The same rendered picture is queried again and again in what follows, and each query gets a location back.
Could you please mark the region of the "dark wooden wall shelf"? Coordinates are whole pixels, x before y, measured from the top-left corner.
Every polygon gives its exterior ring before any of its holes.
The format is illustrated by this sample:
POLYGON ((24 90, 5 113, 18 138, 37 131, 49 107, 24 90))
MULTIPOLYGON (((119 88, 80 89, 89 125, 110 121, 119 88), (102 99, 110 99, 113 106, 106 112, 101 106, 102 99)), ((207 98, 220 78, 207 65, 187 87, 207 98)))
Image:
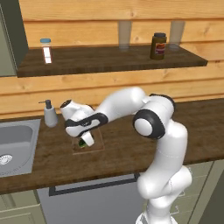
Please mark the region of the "dark wooden wall shelf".
POLYGON ((30 49, 17 70, 17 77, 62 74, 95 74, 179 67, 205 67, 207 60, 182 47, 167 46, 164 59, 150 58, 150 45, 132 45, 123 51, 118 46, 64 47, 52 49, 52 63, 44 62, 41 49, 30 49))

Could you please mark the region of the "clear jar with blue lid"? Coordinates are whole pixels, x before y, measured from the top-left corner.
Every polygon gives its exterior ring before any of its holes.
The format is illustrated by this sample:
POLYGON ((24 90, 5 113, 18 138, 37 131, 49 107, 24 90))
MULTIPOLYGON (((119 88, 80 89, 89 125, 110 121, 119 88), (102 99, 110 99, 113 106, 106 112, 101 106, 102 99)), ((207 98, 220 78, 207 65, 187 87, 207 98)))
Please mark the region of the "clear jar with blue lid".
POLYGON ((52 51, 51 51, 51 40, 49 38, 42 38, 40 40, 43 50, 44 61, 46 64, 51 64, 52 61, 52 51))

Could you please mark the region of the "grey-green wall cupboard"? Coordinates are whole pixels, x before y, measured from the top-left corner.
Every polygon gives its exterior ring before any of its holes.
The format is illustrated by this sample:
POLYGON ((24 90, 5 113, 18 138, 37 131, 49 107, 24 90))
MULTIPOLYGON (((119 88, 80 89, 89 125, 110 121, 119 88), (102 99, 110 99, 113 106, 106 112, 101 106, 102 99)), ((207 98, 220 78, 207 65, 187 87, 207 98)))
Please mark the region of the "grey-green wall cupboard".
POLYGON ((0 77, 16 76, 29 50, 18 0, 0 0, 0 77))

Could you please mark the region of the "grey dishwasher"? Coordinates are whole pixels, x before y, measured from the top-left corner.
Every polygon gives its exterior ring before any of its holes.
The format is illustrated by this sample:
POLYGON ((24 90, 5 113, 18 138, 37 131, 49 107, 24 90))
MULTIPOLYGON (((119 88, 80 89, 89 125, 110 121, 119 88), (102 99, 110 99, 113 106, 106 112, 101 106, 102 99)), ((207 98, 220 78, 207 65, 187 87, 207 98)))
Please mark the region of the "grey dishwasher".
MULTIPOLYGON (((62 190, 132 177, 129 174, 55 187, 62 190)), ((47 224, 135 224, 144 203, 137 182, 52 197, 49 188, 38 189, 47 224)))

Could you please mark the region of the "brown wooden cutting board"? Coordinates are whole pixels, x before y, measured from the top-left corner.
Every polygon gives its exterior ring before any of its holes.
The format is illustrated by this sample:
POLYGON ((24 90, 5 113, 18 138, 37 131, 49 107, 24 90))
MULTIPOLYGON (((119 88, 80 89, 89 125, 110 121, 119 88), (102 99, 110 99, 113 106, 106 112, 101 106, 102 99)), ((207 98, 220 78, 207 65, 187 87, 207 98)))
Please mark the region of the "brown wooden cutting board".
POLYGON ((92 130, 91 135, 94 137, 94 144, 92 146, 86 146, 85 148, 79 147, 79 140, 81 139, 80 137, 71 138, 73 154, 97 152, 97 151, 103 151, 105 149, 100 129, 92 130))

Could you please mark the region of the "dark jar with red label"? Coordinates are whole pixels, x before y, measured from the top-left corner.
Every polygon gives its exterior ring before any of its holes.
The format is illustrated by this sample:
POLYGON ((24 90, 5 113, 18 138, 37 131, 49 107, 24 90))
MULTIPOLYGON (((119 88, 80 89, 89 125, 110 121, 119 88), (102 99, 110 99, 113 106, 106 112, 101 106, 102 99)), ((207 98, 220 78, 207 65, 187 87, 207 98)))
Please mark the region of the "dark jar with red label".
POLYGON ((162 60, 165 56, 166 34, 163 32, 155 32, 152 37, 150 47, 150 58, 152 60, 162 60))

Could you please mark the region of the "grey steel sink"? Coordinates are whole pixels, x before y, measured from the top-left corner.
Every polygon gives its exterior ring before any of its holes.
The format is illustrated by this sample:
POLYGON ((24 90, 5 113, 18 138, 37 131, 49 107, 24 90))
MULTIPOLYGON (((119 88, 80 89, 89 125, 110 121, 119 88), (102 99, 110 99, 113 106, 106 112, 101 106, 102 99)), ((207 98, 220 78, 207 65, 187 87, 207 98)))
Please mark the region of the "grey steel sink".
POLYGON ((0 178, 32 172, 40 120, 0 122, 0 178))

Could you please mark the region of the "grey soap dispenser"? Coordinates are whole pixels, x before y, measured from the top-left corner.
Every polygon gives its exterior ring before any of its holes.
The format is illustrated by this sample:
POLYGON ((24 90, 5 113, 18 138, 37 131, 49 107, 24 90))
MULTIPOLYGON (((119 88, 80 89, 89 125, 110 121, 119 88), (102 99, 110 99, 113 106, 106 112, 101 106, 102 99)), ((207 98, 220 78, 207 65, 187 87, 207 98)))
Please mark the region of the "grey soap dispenser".
POLYGON ((58 117, 55 108, 50 100, 45 100, 44 104, 45 104, 44 108, 45 125, 49 128, 53 128, 58 123, 58 117))

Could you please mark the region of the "pale shelf bracket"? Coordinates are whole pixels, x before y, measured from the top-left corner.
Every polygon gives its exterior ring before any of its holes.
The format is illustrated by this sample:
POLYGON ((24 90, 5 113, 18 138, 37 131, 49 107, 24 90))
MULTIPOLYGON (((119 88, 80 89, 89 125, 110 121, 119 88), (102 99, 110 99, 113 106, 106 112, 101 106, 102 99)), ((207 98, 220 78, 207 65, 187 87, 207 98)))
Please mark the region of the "pale shelf bracket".
POLYGON ((131 21, 118 22, 118 44, 120 50, 128 50, 130 47, 131 21))
POLYGON ((177 51, 179 49, 179 44, 183 36, 185 25, 186 25, 185 21, 178 21, 178 20, 171 21, 170 41, 169 41, 169 48, 171 50, 177 51))

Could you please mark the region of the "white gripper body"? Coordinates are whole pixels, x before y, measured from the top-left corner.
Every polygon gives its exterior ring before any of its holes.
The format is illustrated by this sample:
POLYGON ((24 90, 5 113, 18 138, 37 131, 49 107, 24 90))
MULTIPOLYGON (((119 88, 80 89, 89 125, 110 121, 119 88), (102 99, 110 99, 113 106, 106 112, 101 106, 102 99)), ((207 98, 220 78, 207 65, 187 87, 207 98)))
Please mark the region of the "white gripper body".
POLYGON ((87 146, 92 146, 95 143, 94 137, 91 135, 91 133, 85 132, 82 136, 81 139, 86 143, 87 146))

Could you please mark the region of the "grey-green base cupboard drawers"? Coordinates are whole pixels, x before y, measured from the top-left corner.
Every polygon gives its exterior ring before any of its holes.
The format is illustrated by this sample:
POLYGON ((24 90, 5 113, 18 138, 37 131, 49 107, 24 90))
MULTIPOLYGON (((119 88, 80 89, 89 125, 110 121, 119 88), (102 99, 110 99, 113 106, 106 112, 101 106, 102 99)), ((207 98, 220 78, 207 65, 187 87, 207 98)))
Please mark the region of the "grey-green base cupboard drawers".
POLYGON ((174 201, 171 216, 178 224, 199 224, 224 171, 224 159, 187 166, 192 184, 174 201))
POLYGON ((47 224, 37 191, 0 195, 0 224, 47 224))

